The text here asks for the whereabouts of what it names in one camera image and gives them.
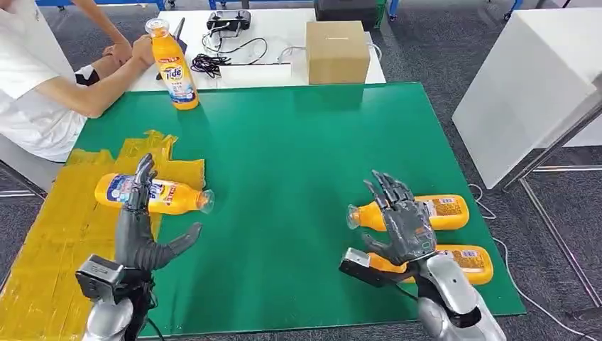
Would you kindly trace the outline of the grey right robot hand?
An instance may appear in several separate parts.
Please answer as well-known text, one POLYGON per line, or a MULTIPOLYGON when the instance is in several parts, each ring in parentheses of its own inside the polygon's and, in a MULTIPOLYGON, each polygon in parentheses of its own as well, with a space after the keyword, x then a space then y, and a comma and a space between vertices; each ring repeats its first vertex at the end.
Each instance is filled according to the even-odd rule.
POLYGON ((361 238, 369 252, 400 266, 430 256, 436 251, 437 238, 424 205, 416 201, 406 184, 387 173, 371 171, 379 188, 364 183, 381 212, 389 242, 383 243, 364 233, 361 238))

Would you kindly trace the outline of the person's right hand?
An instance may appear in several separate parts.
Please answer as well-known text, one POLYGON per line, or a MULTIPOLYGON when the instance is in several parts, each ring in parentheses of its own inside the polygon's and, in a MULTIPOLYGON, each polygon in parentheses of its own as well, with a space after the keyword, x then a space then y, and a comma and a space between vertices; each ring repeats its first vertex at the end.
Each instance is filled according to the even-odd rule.
POLYGON ((150 35, 142 35, 132 44, 132 58, 150 67, 155 59, 153 57, 152 38, 150 35))

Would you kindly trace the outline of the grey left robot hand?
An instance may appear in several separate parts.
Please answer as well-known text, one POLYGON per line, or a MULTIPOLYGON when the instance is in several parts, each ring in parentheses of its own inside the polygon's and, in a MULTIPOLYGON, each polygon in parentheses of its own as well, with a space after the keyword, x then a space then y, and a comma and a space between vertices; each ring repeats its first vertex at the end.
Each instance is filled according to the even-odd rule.
POLYGON ((191 248, 202 233, 202 224, 193 223, 186 233, 167 244, 155 241, 148 210, 154 161, 150 153, 138 162, 131 194, 122 206, 116 223, 115 261, 129 268, 155 271, 191 248))

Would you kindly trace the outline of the person's left hand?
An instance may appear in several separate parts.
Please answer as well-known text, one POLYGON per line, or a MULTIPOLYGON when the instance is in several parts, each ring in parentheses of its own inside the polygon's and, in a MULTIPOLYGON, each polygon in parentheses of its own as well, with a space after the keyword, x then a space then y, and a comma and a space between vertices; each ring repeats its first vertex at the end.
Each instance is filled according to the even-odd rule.
POLYGON ((122 66, 129 59, 131 59, 132 47, 131 44, 126 40, 125 42, 115 43, 107 46, 102 55, 112 57, 119 66, 122 66))

